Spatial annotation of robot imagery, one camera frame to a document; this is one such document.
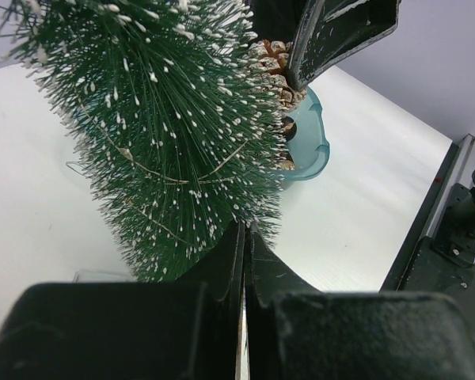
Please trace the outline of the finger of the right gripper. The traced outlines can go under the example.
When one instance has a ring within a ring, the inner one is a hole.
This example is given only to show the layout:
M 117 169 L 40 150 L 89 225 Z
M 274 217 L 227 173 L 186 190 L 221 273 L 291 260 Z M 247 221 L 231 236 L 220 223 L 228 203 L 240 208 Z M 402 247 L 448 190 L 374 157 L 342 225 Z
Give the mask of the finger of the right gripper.
M 308 1 L 293 40 L 287 81 L 307 87 L 330 67 L 394 32 L 396 0 Z

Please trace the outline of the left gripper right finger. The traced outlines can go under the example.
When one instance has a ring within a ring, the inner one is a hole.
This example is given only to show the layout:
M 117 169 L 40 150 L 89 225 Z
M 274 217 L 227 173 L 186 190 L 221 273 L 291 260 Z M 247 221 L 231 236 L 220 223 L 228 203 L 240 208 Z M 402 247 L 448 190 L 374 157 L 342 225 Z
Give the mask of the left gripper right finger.
M 475 341 L 444 294 L 319 291 L 256 225 L 244 284 L 252 379 L 475 379 Z

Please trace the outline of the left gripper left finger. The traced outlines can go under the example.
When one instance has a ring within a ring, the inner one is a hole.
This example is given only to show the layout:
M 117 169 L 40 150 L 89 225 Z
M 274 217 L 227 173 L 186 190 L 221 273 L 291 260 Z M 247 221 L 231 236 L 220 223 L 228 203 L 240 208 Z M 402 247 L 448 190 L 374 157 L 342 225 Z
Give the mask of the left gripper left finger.
M 245 226 L 178 279 L 41 283 L 0 329 L 0 379 L 232 379 Z

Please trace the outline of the large frosted pine cone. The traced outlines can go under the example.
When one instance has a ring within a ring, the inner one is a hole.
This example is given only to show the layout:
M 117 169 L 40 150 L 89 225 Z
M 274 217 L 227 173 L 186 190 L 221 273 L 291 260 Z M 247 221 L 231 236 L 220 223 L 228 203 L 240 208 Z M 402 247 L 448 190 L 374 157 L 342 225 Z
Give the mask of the large frosted pine cone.
M 291 47 L 291 42 L 259 40 L 249 48 L 249 55 L 256 60 L 252 67 L 263 72 L 270 91 L 276 92 L 279 101 L 289 112 L 295 110 L 307 95 L 306 88 L 295 90 L 287 80 Z

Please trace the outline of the small green christmas tree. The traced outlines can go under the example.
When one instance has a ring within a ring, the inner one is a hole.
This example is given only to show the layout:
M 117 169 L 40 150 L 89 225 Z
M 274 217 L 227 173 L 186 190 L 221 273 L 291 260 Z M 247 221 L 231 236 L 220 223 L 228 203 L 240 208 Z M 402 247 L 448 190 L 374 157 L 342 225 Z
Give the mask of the small green christmas tree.
M 277 233 L 284 108 L 249 55 L 243 1 L 2 1 L 0 38 L 76 142 L 141 282 L 170 281 L 228 225 Z

